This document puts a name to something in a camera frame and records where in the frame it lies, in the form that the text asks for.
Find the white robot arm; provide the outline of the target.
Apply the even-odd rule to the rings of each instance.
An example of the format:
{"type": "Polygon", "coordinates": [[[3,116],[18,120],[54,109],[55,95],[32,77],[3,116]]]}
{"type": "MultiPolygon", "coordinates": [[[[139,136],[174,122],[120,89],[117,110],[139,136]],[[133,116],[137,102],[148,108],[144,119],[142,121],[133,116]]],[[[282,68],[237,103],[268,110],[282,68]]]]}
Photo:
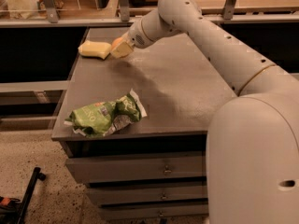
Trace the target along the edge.
{"type": "Polygon", "coordinates": [[[204,18],[192,0],[158,0],[111,53],[124,57],[179,32],[236,94],[207,132],[209,224],[299,224],[299,81],[204,18]]]}

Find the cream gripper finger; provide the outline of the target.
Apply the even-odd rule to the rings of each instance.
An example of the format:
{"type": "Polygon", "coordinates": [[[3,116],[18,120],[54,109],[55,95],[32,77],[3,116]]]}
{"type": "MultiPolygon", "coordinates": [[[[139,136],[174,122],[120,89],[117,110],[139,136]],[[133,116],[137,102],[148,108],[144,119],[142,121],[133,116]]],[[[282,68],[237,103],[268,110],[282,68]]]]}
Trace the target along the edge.
{"type": "Polygon", "coordinates": [[[131,54],[134,51],[133,47],[130,45],[128,41],[123,39],[123,41],[114,49],[110,51],[110,54],[114,58],[122,58],[129,54],[131,54]]]}

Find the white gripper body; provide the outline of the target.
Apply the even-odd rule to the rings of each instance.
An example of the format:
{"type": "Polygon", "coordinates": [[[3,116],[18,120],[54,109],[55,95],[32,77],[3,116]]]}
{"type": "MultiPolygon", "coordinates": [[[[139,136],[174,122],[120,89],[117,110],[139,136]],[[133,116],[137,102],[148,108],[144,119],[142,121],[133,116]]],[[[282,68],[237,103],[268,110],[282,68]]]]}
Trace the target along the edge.
{"type": "Polygon", "coordinates": [[[122,38],[131,47],[139,49],[145,49],[153,44],[143,31],[142,20],[134,22],[128,31],[122,35],[122,38]]]}

